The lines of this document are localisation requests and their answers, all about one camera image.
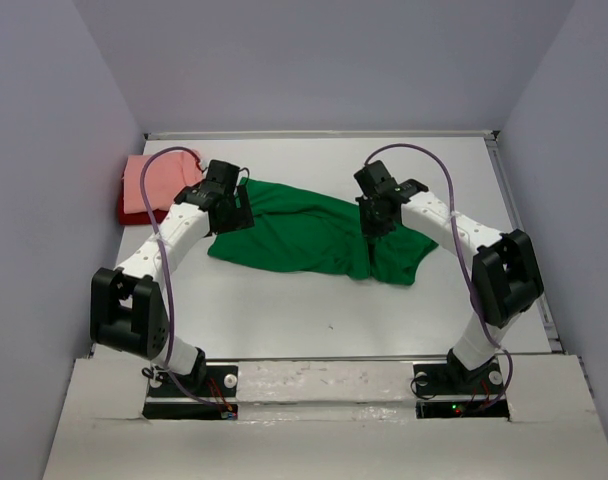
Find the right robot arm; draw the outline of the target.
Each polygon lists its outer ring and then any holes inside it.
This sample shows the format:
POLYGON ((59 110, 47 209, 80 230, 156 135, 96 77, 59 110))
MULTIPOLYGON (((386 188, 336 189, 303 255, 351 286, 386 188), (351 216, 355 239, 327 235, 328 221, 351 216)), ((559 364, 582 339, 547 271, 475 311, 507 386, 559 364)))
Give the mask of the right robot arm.
POLYGON ((354 176, 363 235, 375 241, 398 227, 414 230, 451 252, 469 290, 473 313, 445 362, 420 368, 414 381, 422 400, 470 395, 499 371, 495 356, 516 319, 543 294, 530 237, 487 227, 457 212, 417 180, 399 183, 381 161, 354 176))

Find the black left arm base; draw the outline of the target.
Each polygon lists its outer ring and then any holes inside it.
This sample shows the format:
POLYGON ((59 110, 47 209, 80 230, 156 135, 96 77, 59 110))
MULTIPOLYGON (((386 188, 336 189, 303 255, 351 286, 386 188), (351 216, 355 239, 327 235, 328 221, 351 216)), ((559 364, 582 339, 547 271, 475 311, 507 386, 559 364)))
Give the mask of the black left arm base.
POLYGON ((177 385, 159 367, 143 367, 141 375, 148 382, 142 411, 148 420, 238 419, 239 367, 236 364, 209 362, 205 380, 200 385, 181 376, 177 385))

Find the green t shirt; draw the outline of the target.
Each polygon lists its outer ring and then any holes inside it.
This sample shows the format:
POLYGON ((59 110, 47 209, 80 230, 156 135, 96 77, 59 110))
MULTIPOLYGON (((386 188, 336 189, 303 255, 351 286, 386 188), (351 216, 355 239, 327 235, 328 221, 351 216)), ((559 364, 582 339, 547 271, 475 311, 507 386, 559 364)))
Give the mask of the green t shirt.
POLYGON ((208 249, 214 259, 278 273, 312 272, 411 286, 437 243, 405 227, 377 238, 376 273, 369 258, 358 206, 292 186, 249 180, 255 225, 222 234, 208 249))

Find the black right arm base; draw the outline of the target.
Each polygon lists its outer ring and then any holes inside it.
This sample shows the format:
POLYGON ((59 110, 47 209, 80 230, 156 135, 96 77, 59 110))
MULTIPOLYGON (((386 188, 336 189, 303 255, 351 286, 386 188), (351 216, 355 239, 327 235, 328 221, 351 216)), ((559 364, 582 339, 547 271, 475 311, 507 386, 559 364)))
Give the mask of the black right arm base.
POLYGON ((446 363, 420 363, 413 366, 411 393, 416 398, 419 420, 510 418, 502 393, 503 375, 497 362, 482 368, 471 379, 457 383, 447 375, 446 363))

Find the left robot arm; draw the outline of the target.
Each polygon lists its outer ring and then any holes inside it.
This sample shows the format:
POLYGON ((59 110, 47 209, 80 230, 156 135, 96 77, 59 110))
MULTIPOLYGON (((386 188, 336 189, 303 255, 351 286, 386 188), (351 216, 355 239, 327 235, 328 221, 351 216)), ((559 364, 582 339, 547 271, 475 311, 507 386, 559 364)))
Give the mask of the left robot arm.
POLYGON ((178 193, 135 253, 113 269, 99 269, 91 280, 92 341, 164 369, 185 395, 203 388, 206 356, 175 333, 171 276, 197 242, 254 225, 241 171, 212 160, 205 178, 178 193))

